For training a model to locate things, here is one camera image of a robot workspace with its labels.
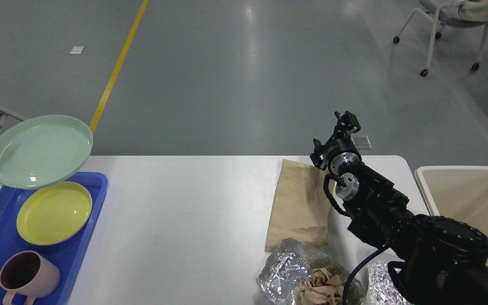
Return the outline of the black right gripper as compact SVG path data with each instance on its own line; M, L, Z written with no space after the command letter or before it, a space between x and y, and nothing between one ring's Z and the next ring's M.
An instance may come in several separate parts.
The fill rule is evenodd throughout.
M312 164L331 174L340 175L341 168L350 164L362 162L362 157L354 143L351 135L361 130L358 118L351 112L335 112L337 123L334 129L334 138L322 144L320 140L313 140L313 153L310 154Z

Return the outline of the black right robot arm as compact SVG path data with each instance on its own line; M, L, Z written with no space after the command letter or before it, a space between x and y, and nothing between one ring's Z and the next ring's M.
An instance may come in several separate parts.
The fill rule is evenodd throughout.
M314 139L310 155L323 171L323 191L331 206L351 219L348 230L376 248L350 273L387 249L399 261L387 264L397 291L415 305L488 305L488 237L466 223L444 216L413 214L409 199L393 182L368 167L351 135L360 131L351 112L335 112L337 123L325 142Z

